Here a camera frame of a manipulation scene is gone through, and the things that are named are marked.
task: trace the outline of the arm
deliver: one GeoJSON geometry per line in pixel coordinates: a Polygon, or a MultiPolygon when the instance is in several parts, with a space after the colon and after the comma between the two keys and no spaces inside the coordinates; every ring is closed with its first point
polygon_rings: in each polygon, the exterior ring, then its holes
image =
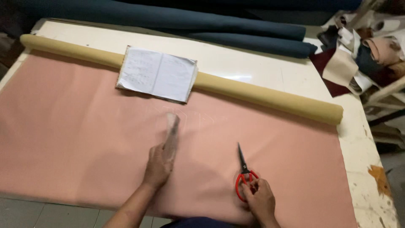
{"type": "Polygon", "coordinates": [[[255,193],[252,193],[250,187],[245,184],[242,184],[243,192],[252,214],[260,222],[261,227],[281,228],[274,216],[276,200],[269,183],[264,179],[255,179],[250,185],[256,189],[255,193]]]}
{"type": "Polygon", "coordinates": [[[152,147],[141,185],[121,206],[103,228],[137,228],[142,222],[148,204],[162,187],[173,169],[173,159],[163,161],[164,145],[152,147]]]}

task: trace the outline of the table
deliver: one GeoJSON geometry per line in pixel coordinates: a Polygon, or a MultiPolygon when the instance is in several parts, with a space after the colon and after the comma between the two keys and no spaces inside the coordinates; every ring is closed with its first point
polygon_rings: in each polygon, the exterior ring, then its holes
{"type": "MultiPolygon", "coordinates": [[[[307,26],[304,41],[319,47],[319,31],[320,27],[307,26]]],[[[341,105],[344,113],[337,130],[358,226],[400,227],[392,199],[379,195],[376,181],[368,173],[370,165],[382,164],[359,97],[345,94],[332,98],[309,59],[225,47],[138,27],[61,19],[41,19],[32,34],[120,54],[132,45],[196,59],[204,73],[341,105]]],[[[0,82],[0,89],[29,52],[26,49],[20,55],[0,82]]]]}

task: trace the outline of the notebook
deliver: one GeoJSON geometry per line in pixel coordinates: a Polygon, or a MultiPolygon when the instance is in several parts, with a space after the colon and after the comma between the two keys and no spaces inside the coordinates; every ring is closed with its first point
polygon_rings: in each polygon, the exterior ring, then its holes
{"type": "Polygon", "coordinates": [[[128,46],[115,87],[186,103],[197,73],[196,60],[128,46]]]}

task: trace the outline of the scissor handle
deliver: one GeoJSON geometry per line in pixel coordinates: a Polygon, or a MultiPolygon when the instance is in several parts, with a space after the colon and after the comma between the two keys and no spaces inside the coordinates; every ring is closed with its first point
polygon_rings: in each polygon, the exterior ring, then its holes
{"type": "MultiPolygon", "coordinates": [[[[254,177],[256,177],[257,179],[259,179],[259,176],[256,175],[256,173],[251,170],[251,171],[249,171],[249,182],[252,182],[252,181],[253,181],[252,174],[253,174],[254,177]]],[[[245,175],[244,175],[244,174],[239,174],[239,175],[238,175],[238,178],[236,179],[235,190],[236,190],[236,194],[238,195],[239,199],[240,199],[241,201],[243,201],[243,202],[247,202],[247,201],[240,195],[240,193],[239,193],[239,180],[240,180],[241,178],[242,178],[243,183],[244,183],[245,185],[247,185],[246,180],[245,180],[245,175]]]]}

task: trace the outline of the red scissors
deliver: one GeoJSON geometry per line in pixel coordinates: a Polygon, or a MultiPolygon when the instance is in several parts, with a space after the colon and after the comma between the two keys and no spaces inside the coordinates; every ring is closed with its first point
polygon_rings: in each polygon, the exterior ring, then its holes
{"type": "Polygon", "coordinates": [[[238,178],[236,179],[235,189],[236,189],[236,194],[238,194],[239,199],[243,202],[246,202],[246,200],[244,198],[242,198],[242,196],[239,194],[239,180],[242,178],[243,183],[245,185],[247,185],[246,179],[245,179],[245,174],[249,174],[249,182],[252,182],[252,180],[253,180],[252,175],[254,177],[256,177],[257,179],[259,179],[259,177],[252,170],[247,169],[247,165],[246,165],[245,159],[243,158],[241,146],[239,145],[239,143],[238,143],[238,152],[239,152],[239,158],[241,160],[242,172],[241,172],[241,174],[238,175],[238,178]]]}

